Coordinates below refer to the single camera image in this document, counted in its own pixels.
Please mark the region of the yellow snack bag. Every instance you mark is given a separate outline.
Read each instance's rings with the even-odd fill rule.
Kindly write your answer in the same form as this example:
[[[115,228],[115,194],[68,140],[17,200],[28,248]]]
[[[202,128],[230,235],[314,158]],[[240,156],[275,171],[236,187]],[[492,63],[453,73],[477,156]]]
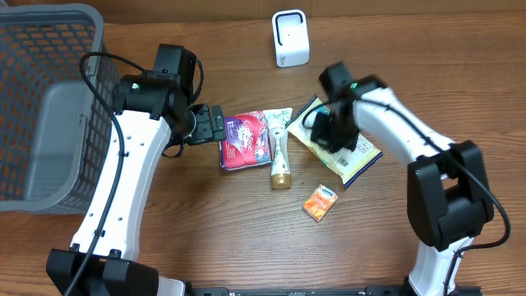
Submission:
[[[362,134],[358,135],[357,145],[354,150],[342,148],[335,153],[322,150],[318,144],[311,141],[311,129],[307,129],[302,124],[302,120],[307,113],[319,104],[322,104],[321,100],[317,95],[314,95],[292,118],[287,126],[287,131],[320,159],[327,168],[338,174],[344,187],[349,188],[362,173],[366,172],[383,156],[383,153]]]

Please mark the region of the red purple pouch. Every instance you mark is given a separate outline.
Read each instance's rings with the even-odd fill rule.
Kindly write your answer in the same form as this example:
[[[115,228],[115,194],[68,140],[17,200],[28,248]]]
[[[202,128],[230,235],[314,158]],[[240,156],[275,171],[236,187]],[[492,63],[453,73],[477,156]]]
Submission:
[[[270,163],[267,121],[262,111],[224,119],[226,139],[219,143],[221,167],[227,171]]]

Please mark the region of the white tube gold cap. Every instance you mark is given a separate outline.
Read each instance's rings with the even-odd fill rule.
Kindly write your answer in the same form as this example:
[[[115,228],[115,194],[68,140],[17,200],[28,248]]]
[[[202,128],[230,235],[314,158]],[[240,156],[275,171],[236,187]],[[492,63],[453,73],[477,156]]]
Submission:
[[[292,119],[292,108],[264,110],[269,129],[271,148],[270,184],[273,189],[289,189],[292,186],[288,161],[287,126]]]

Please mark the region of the small orange juice carton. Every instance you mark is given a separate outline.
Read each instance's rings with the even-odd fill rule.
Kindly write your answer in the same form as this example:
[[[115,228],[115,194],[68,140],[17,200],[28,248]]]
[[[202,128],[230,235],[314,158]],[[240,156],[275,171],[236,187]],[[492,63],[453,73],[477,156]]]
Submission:
[[[334,191],[320,184],[305,200],[302,209],[316,222],[321,222],[337,200],[338,195]]]

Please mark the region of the grey plastic basket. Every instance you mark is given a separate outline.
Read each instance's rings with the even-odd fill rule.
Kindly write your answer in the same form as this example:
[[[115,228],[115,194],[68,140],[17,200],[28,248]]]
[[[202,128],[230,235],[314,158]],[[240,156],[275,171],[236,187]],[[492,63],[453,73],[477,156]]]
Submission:
[[[74,3],[1,10],[1,208],[87,211],[104,164],[118,70],[104,21]]]

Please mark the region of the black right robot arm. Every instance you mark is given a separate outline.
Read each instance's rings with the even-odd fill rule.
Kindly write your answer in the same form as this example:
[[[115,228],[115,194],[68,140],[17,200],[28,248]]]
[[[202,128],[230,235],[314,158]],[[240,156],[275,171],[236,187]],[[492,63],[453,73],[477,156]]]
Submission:
[[[311,140],[335,153],[355,150],[365,131],[407,169],[407,215],[420,245],[401,295],[479,295],[454,278],[464,252],[494,217],[482,152],[435,132],[396,98],[377,76],[351,77],[341,62],[319,76],[331,111],[319,113]]]

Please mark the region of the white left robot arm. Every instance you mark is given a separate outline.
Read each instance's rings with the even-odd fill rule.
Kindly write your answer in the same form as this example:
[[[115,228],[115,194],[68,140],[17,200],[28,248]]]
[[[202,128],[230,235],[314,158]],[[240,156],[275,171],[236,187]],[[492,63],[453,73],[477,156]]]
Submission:
[[[190,295],[183,280],[138,262],[145,202],[159,159],[225,140],[218,105],[197,104],[201,61],[183,46],[160,44],[152,69],[123,76],[104,109],[111,143],[95,194],[68,250],[53,249],[46,271],[63,295]]]

